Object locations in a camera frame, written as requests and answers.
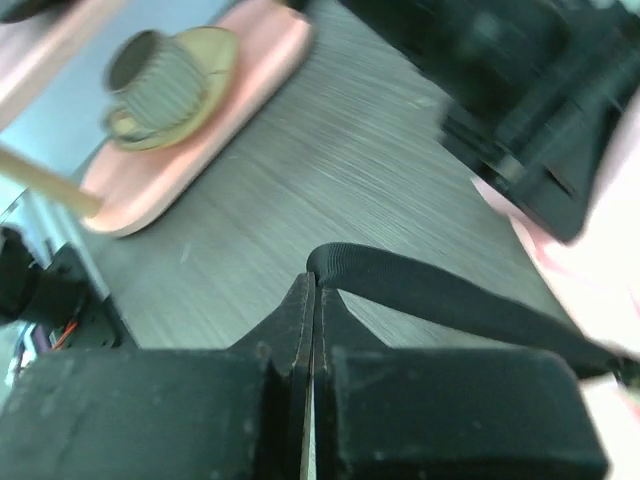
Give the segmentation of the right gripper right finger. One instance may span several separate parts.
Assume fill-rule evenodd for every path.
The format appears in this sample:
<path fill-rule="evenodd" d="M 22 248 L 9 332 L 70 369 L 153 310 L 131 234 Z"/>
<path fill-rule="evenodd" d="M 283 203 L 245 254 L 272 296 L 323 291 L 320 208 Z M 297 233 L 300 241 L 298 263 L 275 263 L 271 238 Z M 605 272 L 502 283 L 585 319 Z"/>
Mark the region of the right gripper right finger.
<path fill-rule="evenodd" d="M 321 479 L 602 479 L 610 463 L 576 377 L 523 348 L 394 349 L 320 290 Z"/>

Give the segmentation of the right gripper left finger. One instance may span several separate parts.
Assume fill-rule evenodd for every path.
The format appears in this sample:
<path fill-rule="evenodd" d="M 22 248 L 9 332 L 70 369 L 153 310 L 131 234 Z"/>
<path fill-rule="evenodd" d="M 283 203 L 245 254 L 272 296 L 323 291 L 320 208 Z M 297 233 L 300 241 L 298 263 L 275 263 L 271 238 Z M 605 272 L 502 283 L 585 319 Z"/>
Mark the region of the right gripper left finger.
<path fill-rule="evenodd" d="M 1 414 L 5 479 L 303 479 L 315 280 L 224 350 L 37 360 Z"/>

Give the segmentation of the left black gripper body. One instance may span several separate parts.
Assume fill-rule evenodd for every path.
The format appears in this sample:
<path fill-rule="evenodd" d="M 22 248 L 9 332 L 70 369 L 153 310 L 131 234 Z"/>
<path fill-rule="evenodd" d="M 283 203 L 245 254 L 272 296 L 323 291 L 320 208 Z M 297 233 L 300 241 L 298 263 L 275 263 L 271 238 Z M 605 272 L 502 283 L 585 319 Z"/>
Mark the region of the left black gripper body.
<path fill-rule="evenodd" d="M 639 11 L 614 1 L 351 1 L 451 98 L 442 145 L 561 242 L 581 232 L 639 85 Z"/>

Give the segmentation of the black ribbon gold lettering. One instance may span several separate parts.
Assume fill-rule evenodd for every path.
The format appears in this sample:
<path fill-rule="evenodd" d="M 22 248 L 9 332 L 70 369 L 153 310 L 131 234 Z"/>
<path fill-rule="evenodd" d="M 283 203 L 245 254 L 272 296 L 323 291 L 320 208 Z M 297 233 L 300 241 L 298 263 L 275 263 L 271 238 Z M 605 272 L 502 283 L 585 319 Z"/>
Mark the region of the black ribbon gold lettering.
<path fill-rule="evenodd" d="M 526 305 L 493 294 L 439 267 L 352 243 L 315 248 L 306 263 L 318 284 L 487 339 L 548 350 L 581 378 L 621 376 L 627 359 Z"/>

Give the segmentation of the pink flower bouquet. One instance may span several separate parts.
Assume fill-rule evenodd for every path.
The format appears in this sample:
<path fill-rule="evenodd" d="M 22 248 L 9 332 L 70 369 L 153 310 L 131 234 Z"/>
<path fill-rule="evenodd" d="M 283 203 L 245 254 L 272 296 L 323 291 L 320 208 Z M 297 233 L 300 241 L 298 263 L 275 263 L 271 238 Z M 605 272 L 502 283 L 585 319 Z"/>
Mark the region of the pink flower bouquet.
<path fill-rule="evenodd" d="M 507 216 L 532 263 L 579 329 L 639 357 L 639 111 L 627 112 L 607 150 L 579 237 L 564 245 L 526 219 L 484 181 L 483 199 Z M 639 388 L 613 378 L 582 385 L 609 455 L 612 479 L 639 476 Z"/>

